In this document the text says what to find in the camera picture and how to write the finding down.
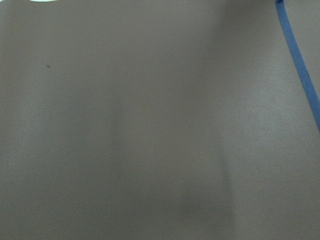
blue line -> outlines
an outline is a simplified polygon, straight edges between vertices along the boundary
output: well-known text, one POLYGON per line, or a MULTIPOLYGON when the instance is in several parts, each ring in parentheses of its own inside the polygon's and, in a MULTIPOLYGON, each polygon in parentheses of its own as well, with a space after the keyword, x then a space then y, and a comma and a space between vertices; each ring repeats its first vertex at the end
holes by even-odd
POLYGON ((308 99, 316 125, 320 132, 320 101, 317 96, 317 92, 309 76, 304 59, 301 55, 297 41, 295 39, 295 35, 292 31, 292 28, 287 16, 284 0, 276 0, 275 5, 276 5, 276 11, 278 13, 279 21, 282 27, 282 31, 283 31, 286 43, 289 47, 295 68, 300 77, 305 95, 308 99))

gray surface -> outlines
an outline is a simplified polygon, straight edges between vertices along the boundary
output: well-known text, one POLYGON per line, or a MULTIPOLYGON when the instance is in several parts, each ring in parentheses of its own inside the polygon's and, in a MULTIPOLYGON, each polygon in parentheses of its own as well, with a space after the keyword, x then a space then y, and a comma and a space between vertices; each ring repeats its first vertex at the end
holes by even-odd
MULTIPOLYGON (((319 1, 287 2, 319 90, 319 1)), ((0 102, 0 239, 319 239, 273 0, 4 1, 0 102)))

blue tape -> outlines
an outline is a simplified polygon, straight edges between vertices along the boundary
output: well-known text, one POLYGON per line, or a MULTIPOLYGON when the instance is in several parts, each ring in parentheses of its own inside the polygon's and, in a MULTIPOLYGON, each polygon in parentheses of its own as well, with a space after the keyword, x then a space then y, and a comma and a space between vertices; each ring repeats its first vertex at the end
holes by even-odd
POLYGON ((317 92, 309 76, 304 59, 301 55, 297 41, 295 39, 295 35, 292 31, 292 28, 287 16, 284 0, 276 0, 275 5, 276 5, 276 11, 278 13, 279 21, 282 27, 282 31, 283 31, 286 43, 289 47, 295 68, 300 77, 305 95, 308 99, 316 125, 320 132, 320 101, 317 96, 317 92))

blue stripe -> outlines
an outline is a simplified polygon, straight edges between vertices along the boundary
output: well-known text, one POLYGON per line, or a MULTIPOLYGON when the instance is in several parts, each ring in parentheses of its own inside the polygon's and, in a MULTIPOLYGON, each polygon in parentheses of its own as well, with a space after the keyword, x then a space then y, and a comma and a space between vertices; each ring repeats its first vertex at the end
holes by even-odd
POLYGON ((317 96, 317 92, 309 76, 306 64, 304 62, 297 41, 295 39, 295 35, 290 26, 284 0, 276 0, 275 5, 286 43, 289 47, 295 68, 300 77, 305 95, 308 99, 316 125, 320 132, 320 101, 317 96))

blue tape strip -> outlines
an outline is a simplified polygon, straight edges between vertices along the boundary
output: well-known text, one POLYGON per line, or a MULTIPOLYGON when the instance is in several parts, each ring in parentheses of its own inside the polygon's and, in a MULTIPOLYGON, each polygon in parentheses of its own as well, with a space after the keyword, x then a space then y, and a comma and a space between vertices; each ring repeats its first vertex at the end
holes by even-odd
POLYGON ((320 101, 317 96, 317 92, 309 76, 304 59, 301 55, 297 41, 295 39, 295 35, 292 31, 292 28, 287 16, 284 0, 276 0, 275 5, 276 5, 276 11, 278 13, 279 21, 282 27, 282 31, 285 36, 286 43, 289 47, 295 68, 300 77, 305 95, 308 99, 316 125, 320 132, 320 101))

